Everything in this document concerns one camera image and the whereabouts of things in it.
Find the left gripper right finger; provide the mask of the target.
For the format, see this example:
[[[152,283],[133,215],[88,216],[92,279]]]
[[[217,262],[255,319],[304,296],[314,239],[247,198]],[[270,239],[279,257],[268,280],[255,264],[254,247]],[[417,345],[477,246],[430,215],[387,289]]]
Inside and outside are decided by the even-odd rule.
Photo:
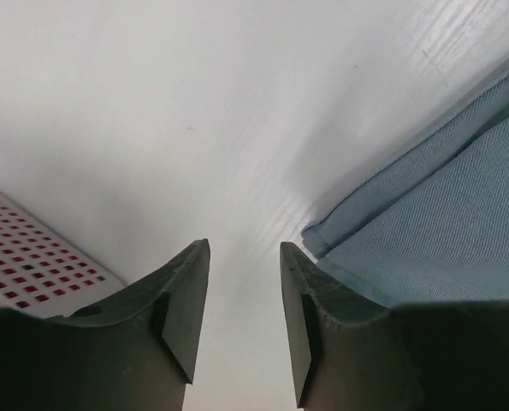
[[[376,304],[280,247],[303,410],[509,410],[509,301]]]

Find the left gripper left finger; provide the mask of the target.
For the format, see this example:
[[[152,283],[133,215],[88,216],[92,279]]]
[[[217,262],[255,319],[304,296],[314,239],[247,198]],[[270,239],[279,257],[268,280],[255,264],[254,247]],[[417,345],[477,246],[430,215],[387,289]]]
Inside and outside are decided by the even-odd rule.
[[[0,410],[179,410],[193,381],[207,240],[68,317],[0,307]]]

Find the light blue denim skirt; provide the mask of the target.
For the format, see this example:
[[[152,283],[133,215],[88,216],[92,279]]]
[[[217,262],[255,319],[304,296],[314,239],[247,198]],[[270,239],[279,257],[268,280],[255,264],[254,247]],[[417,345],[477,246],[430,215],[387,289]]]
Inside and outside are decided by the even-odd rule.
[[[303,232],[384,306],[509,300],[509,75]]]

